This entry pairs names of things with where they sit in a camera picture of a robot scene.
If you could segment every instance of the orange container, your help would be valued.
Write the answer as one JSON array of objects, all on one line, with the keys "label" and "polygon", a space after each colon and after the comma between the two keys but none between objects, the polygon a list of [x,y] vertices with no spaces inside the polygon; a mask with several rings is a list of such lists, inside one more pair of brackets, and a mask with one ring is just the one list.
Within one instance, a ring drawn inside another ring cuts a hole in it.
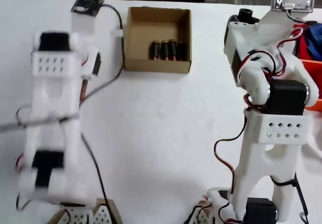
[{"label": "orange container", "polygon": [[322,112],[322,62],[314,60],[302,60],[307,72],[311,75],[320,92],[320,97],[317,103],[312,107],[307,107],[307,110]]}]

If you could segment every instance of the table surface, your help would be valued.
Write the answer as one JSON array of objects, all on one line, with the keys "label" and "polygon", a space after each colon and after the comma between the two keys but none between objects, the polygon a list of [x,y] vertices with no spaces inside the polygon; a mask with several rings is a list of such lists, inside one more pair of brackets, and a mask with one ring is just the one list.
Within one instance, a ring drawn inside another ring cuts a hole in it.
[{"label": "table surface", "polygon": [[[30,53],[35,32],[70,30],[75,0],[0,0],[0,123],[14,120],[16,109],[31,103]],[[81,110],[85,132],[102,171],[109,198],[124,223],[183,223],[193,206],[211,187],[228,188],[230,171],[213,155],[214,142],[232,137],[243,125],[244,91],[235,87],[223,53],[229,16],[241,6],[165,2],[106,1],[126,22],[131,6],[192,10],[192,67],[188,75],[123,72],[120,79],[89,100]],[[248,6],[261,18],[270,9]],[[322,10],[310,18],[322,20]],[[108,8],[96,21],[102,52],[99,77],[89,90],[110,79],[121,64],[120,40],[111,32],[118,19]],[[16,157],[25,133],[0,135],[0,216],[3,223],[46,223],[57,207],[32,203],[15,210],[18,176]],[[222,157],[237,166],[241,139],[223,143]],[[84,171],[102,197],[94,165],[82,146]],[[320,223],[322,161],[302,148],[298,177],[309,208],[310,223]],[[263,178],[252,196],[270,197],[273,184]],[[302,223],[301,204],[294,198],[287,223]]]}]

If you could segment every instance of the blue object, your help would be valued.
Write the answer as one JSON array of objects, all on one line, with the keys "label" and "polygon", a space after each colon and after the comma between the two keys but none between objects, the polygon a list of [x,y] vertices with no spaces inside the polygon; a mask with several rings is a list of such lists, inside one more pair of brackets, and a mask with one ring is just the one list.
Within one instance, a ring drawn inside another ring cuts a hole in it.
[{"label": "blue object", "polygon": [[308,28],[305,39],[312,59],[322,61],[322,24],[315,24]]}]

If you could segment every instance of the brown cardboard box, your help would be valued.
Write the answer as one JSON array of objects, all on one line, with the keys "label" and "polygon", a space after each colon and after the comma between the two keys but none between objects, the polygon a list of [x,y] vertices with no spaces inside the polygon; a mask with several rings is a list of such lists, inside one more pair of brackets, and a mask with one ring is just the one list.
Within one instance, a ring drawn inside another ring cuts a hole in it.
[{"label": "brown cardboard box", "polygon": [[[170,39],[187,43],[187,61],[150,60],[150,44]],[[191,66],[191,11],[129,8],[125,40],[126,70],[187,74]]]}]

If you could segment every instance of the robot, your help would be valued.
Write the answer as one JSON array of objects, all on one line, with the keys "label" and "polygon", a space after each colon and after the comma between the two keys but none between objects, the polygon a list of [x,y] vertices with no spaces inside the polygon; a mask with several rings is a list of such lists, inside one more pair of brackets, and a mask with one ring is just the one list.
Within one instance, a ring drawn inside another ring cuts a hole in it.
[{"label": "robot", "polygon": [[[272,10],[261,20],[251,10],[241,9],[228,21],[224,52],[236,86],[247,91],[249,108],[236,170],[218,157],[231,169],[233,178],[229,190],[208,190],[209,223],[285,222],[296,187],[304,209],[300,216],[308,224],[296,163],[311,122],[304,109],[314,105],[319,94],[302,62],[292,54],[294,41],[303,32],[293,26],[304,21],[290,12],[310,13],[313,5],[314,0],[273,0]],[[269,144],[274,147],[266,151]],[[272,200],[248,198],[264,176],[271,176],[274,183]]]},{"label": "robot", "polygon": [[77,0],[71,10],[71,32],[48,31],[35,36],[29,121],[59,120],[26,129],[19,192],[29,200],[64,208],[91,209],[96,205],[96,197],[79,167],[79,106],[87,81],[94,79],[100,69],[94,24],[102,4]]}]

